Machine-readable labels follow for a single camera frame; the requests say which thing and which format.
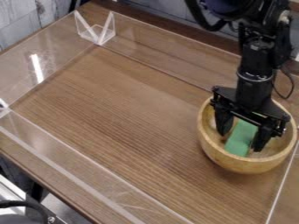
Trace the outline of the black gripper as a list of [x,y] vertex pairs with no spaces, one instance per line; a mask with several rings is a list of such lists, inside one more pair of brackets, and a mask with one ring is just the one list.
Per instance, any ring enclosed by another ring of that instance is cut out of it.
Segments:
[[234,118],[254,124],[258,131],[253,141],[254,152],[261,152],[273,137],[281,137],[291,116],[273,100],[277,70],[250,71],[239,68],[237,87],[213,87],[210,105],[215,110],[217,129],[226,136]]

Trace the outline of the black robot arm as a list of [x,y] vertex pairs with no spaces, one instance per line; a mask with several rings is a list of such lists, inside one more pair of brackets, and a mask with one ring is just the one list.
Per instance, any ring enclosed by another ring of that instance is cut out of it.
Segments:
[[238,24],[241,62],[235,87],[215,86],[210,105],[215,109],[218,132],[229,133],[234,119],[257,126],[251,142],[262,151],[274,137],[286,132],[291,116],[273,100],[277,72],[290,60],[290,0],[185,0],[201,27],[217,32]]

